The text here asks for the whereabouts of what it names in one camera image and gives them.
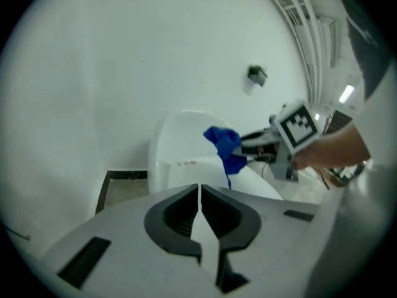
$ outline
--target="toilet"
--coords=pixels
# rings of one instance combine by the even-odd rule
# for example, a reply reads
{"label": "toilet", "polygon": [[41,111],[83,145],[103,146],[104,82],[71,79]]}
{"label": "toilet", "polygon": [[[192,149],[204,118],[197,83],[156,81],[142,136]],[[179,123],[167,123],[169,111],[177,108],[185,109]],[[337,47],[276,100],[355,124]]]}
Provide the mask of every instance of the toilet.
{"label": "toilet", "polygon": [[[230,127],[221,118],[200,111],[173,113],[158,125],[149,144],[151,194],[193,183],[228,187],[216,148],[203,136],[211,126]],[[282,200],[269,183],[247,166],[231,175],[230,180],[235,191]]]}

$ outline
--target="black cutout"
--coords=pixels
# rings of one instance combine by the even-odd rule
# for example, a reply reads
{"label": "black cutout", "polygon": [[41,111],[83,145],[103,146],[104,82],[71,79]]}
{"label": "black cutout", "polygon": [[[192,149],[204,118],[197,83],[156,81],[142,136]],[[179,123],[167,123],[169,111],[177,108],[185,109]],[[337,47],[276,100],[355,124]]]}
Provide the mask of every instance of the black cutout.
{"label": "black cutout", "polygon": [[201,247],[190,239],[193,220],[198,212],[199,188],[192,184],[150,208],[144,219],[149,237],[166,252],[195,256],[201,260]]}
{"label": "black cutout", "polygon": [[241,145],[241,153],[244,153],[245,155],[259,155],[258,150],[262,148],[261,155],[264,154],[271,154],[275,155],[275,145],[271,143],[270,145],[264,145],[264,146],[257,146],[257,147],[247,147],[244,146],[244,143]]}
{"label": "black cutout", "polygon": [[58,276],[72,286],[80,288],[110,243],[109,240],[104,238],[92,238],[58,273]]}
{"label": "black cutout", "polygon": [[243,137],[241,137],[241,141],[243,142],[244,140],[247,139],[254,139],[254,138],[258,138],[260,136],[263,135],[263,132],[253,132],[253,133],[249,133],[248,135],[245,135]]}
{"label": "black cutout", "polygon": [[233,272],[226,254],[248,247],[261,229],[261,217],[252,207],[207,185],[202,186],[201,203],[208,224],[219,238],[216,285],[226,293],[249,282]]}
{"label": "black cutout", "polygon": [[189,193],[164,210],[164,221],[171,230],[190,238],[198,211],[197,193]]}
{"label": "black cutout", "polygon": [[235,273],[231,269],[229,259],[224,253],[219,257],[218,276],[217,284],[219,284],[219,289],[224,293],[231,292],[238,287],[249,283],[249,280],[245,278],[242,274]]}
{"label": "black cutout", "polygon": [[95,214],[98,214],[100,211],[102,211],[105,208],[106,194],[107,194],[107,190],[109,188],[109,184],[110,184],[110,174],[108,171],[108,172],[106,172],[104,182],[102,183],[102,187],[100,189]]}
{"label": "black cutout", "polygon": [[286,210],[283,214],[289,217],[293,217],[294,219],[306,222],[311,222],[314,217],[314,214],[299,212],[295,210]]}

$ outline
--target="floor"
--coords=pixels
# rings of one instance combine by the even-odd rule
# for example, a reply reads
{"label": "floor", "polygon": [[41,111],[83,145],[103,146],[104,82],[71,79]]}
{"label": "floor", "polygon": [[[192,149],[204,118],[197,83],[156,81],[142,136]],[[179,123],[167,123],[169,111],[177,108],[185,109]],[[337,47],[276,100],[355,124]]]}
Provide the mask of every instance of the floor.
{"label": "floor", "polygon": [[[251,163],[249,167],[287,201],[320,204],[328,191],[323,182],[313,176],[313,172],[299,171],[299,183],[286,183],[275,180],[269,167],[262,162]],[[334,188],[330,182],[327,183],[331,189]]]}
{"label": "floor", "polygon": [[148,194],[147,179],[111,179],[107,188],[105,207],[147,196]]}

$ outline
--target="cable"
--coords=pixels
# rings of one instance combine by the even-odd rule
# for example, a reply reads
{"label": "cable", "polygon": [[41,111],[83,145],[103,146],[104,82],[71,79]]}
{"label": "cable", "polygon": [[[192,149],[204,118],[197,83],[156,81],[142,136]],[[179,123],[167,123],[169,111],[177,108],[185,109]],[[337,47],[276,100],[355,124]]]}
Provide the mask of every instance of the cable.
{"label": "cable", "polygon": [[318,172],[319,175],[321,176],[321,179],[323,180],[323,183],[324,183],[325,187],[327,188],[327,190],[331,190],[330,187],[329,187],[329,185],[328,185],[328,183],[325,181],[324,176],[323,176],[323,174],[321,173],[320,169],[315,169],[315,170],[316,170],[316,172]]}
{"label": "cable", "polygon": [[263,179],[263,171],[265,170],[266,164],[267,164],[267,163],[265,163],[265,165],[264,165],[263,168],[262,168],[262,173],[261,173],[262,179]]}

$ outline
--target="ceiling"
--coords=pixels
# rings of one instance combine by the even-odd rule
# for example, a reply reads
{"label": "ceiling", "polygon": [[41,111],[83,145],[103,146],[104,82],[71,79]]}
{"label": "ceiling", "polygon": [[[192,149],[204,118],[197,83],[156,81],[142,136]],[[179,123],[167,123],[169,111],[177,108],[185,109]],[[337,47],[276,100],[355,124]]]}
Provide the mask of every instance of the ceiling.
{"label": "ceiling", "polygon": [[[292,0],[283,1],[284,6],[291,6]],[[329,17],[335,20],[339,30],[339,55],[333,68],[322,65],[322,78],[319,80],[319,101],[312,104],[317,111],[332,114],[334,110],[354,117],[364,104],[364,84],[362,74],[355,59],[350,39],[348,36],[346,11],[341,0],[309,0],[316,18]],[[309,18],[308,7],[304,0],[298,0],[306,18]],[[352,85],[355,90],[345,104],[339,102],[339,97],[347,85]]]}

